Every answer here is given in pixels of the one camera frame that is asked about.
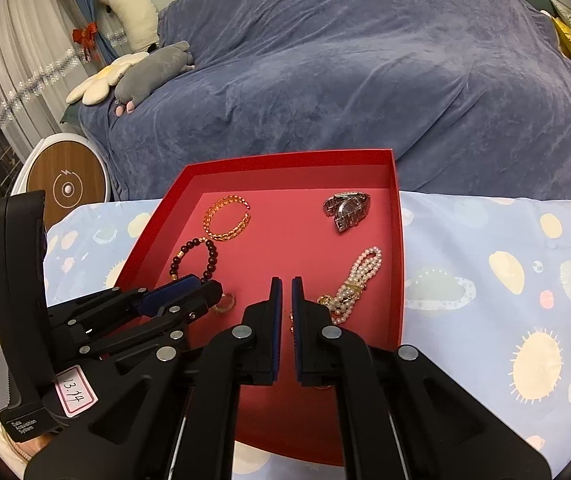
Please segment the blue planet print tablecloth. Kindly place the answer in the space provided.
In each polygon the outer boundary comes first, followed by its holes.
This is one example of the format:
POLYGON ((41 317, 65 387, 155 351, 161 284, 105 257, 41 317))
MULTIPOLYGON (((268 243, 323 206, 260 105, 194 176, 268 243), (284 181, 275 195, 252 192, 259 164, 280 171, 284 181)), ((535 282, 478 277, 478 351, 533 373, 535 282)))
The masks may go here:
POLYGON ((413 344, 545 456, 571 461, 571 202, 404 193, 413 344))

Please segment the red curtain tie bow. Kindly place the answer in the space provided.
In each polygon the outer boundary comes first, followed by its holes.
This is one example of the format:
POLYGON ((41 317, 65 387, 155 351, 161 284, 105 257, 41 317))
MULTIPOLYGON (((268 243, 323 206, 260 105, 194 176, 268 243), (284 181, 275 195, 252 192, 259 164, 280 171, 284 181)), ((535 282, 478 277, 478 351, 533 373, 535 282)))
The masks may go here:
POLYGON ((72 30, 72 39, 82 48, 86 61, 90 61, 98 56, 96 53, 97 35, 98 26, 96 22, 90 22, 85 28, 74 28, 72 30))

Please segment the white long plush pillow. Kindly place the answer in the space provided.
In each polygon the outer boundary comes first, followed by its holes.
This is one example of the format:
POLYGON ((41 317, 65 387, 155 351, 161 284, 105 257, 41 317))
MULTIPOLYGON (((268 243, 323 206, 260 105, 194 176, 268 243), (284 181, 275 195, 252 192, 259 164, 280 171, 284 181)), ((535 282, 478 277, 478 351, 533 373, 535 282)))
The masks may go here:
POLYGON ((133 52, 152 52, 159 43, 159 13, 151 0, 98 0, 123 25, 133 52))

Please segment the silver metal wristwatch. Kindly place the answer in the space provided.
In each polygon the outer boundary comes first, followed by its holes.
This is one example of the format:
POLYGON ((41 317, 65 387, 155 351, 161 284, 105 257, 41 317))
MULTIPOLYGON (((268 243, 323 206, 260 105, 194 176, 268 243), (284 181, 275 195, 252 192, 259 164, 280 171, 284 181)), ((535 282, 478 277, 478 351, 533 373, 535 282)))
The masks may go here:
POLYGON ((364 192, 342 192, 327 198, 322 205, 323 213, 332 218, 336 231, 344 233, 354 228, 367 217, 371 197, 364 192))

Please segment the white flower cushion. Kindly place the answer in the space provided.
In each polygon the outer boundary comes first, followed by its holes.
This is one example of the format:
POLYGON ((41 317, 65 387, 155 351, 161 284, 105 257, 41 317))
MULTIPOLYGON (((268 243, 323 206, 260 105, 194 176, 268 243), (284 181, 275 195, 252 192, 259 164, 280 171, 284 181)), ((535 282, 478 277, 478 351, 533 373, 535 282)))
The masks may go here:
POLYGON ((82 102, 84 105, 96 105, 107 99, 111 89, 118 84, 130 67, 140 63, 148 52, 126 54, 103 67, 98 73, 85 79, 66 97, 66 104, 82 102))

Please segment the white curtain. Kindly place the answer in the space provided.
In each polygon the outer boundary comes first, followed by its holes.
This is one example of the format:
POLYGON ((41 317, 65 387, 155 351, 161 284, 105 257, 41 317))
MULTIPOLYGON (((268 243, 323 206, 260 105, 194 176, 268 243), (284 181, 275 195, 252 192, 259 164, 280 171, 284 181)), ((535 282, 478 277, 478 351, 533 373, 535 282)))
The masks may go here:
MULTIPOLYGON (((127 52, 125 34, 97 8, 98 29, 116 55, 127 52)), ((72 39, 88 25, 75 0, 0 0, 0 130, 20 159, 62 130, 66 96, 98 73, 98 56, 86 61, 72 39)))

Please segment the blue velvet sofa cover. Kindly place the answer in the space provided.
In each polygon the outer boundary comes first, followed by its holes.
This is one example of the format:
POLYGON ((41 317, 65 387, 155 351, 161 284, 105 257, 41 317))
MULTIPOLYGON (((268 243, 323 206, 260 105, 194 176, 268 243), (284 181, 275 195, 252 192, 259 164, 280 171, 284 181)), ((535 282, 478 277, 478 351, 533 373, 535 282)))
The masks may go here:
POLYGON ((571 200, 571 60, 526 0, 175 0, 191 72, 80 127, 123 200, 194 162, 389 148, 406 191, 571 200))

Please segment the round wooden white device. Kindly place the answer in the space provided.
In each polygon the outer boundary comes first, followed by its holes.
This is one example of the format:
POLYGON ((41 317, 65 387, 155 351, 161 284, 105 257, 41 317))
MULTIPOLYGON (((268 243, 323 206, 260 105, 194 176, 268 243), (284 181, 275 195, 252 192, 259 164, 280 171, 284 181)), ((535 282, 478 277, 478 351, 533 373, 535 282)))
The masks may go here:
POLYGON ((12 195, 43 190, 50 229, 76 208, 111 199, 109 173, 95 145, 76 133, 40 140, 14 181, 12 195))

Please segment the red jewelry box tray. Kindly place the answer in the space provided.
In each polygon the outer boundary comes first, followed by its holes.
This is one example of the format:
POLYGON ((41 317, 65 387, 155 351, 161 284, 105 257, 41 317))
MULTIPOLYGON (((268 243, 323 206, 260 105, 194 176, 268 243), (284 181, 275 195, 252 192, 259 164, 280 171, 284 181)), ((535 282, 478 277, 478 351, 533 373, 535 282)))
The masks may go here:
POLYGON ((215 278, 236 297, 225 314, 194 322, 191 344, 204 346, 264 300, 272 278, 290 286, 303 279, 305 296, 332 294, 369 247, 382 264, 368 282, 346 328, 373 346, 394 349, 404 318, 404 242, 394 155, 389 150, 284 153, 187 166, 156 207, 118 277, 122 289, 153 289, 170 279, 180 246, 206 231, 223 233, 240 219, 242 233, 217 247, 215 278), (367 217, 336 231, 323 202, 336 193, 370 195, 367 217))

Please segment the grey plush toy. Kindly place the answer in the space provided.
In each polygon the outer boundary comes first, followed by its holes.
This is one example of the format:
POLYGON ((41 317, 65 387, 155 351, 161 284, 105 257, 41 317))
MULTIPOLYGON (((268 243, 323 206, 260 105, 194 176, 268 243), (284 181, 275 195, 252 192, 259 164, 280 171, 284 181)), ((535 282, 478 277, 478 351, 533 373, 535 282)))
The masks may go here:
POLYGON ((130 114, 167 81, 194 70, 190 44, 182 40, 155 50, 138 64, 130 67, 114 90, 115 115, 130 114))

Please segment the white red label sticker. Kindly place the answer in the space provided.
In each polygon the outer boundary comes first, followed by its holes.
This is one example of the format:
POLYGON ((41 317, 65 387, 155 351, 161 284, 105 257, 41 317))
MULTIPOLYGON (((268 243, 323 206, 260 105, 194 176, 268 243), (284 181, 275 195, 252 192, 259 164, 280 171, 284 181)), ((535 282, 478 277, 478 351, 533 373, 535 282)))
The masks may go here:
POLYGON ((79 365, 58 374, 54 388, 67 418, 84 413, 98 402, 98 396, 79 365))

